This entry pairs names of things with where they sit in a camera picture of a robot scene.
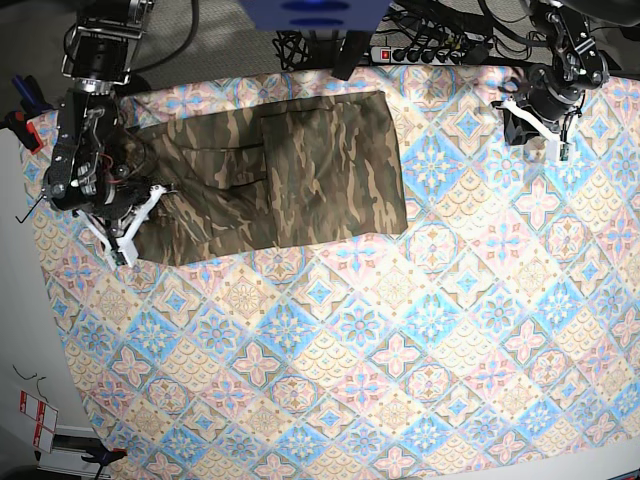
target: patterned tablecloth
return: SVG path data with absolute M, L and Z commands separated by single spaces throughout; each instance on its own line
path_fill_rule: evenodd
M 542 459 L 640 434 L 640 84 L 589 94 L 566 163 L 504 145 L 510 71 L 264 75 L 123 102 L 131 124 L 384 90 L 403 235 L 110 273 L 39 207 L 75 384 L 132 479 L 373 479 Z M 55 142 L 22 164 L 29 202 Z

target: camouflage pants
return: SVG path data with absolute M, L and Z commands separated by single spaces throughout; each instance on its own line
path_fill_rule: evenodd
M 154 183 L 178 190 L 136 235 L 142 259 L 179 266 L 407 228 L 382 92 L 264 104 L 137 136 L 157 155 Z

